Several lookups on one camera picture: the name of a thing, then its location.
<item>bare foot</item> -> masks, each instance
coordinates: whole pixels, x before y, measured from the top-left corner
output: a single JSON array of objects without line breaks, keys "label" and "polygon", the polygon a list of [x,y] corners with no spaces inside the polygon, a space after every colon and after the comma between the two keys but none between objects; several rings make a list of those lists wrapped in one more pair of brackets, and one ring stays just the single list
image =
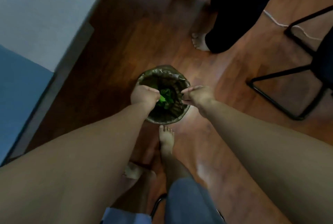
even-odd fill
[{"label": "bare foot", "polygon": [[160,143],[162,154],[172,154],[174,132],[170,127],[160,125]]},{"label": "bare foot", "polygon": [[156,174],[152,170],[145,169],[131,162],[128,162],[123,174],[127,178],[136,180],[138,180],[142,174],[150,176],[151,179],[156,178]]},{"label": "bare foot", "polygon": [[210,51],[206,45],[205,37],[205,33],[192,33],[193,46],[202,51]]}]

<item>gray shorts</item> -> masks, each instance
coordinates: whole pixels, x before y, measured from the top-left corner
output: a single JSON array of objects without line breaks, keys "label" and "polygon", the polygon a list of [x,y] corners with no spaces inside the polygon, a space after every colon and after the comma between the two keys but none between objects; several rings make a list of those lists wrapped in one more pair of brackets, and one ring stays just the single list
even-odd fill
[{"label": "gray shorts", "polygon": [[[225,224],[208,191],[192,178],[175,181],[168,192],[165,224]],[[103,224],[151,224],[148,214],[135,214],[108,208]]]}]

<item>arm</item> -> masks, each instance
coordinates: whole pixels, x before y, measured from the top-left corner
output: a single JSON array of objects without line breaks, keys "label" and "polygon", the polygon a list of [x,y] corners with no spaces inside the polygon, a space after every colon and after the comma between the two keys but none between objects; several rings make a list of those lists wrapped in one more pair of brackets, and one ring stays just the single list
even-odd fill
[{"label": "arm", "polygon": [[333,220],[333,147],[215,100],[210,87],[183,91],[263,191],[294,223]]},{"label": "arm", "polygon": [[1,223],[99,223],[160,94],[137,86],[121,112],[0,169]]}]

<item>blue wall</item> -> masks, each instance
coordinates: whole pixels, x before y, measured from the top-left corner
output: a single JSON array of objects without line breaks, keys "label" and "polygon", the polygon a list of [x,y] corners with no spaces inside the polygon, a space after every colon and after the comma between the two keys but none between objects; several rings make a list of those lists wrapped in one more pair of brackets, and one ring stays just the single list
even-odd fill
[{"label": "blue wall", "polygon": [[0,45],[0,164],[52,76],[53,72]]}]

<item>black garbage bag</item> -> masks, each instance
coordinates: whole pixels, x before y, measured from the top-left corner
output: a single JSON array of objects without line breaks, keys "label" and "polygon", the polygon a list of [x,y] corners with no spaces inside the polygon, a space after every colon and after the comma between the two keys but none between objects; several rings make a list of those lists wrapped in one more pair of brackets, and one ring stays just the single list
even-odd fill
[{"label": "black garbage bag", "polygon": [[189,109],[181,102],[181,91],[190,86],[189,81],[170,65],[157,66],[142,73],[137,84],[160,91],[161,99],[148,115],[147,121],[166,125],[180,121]]}]

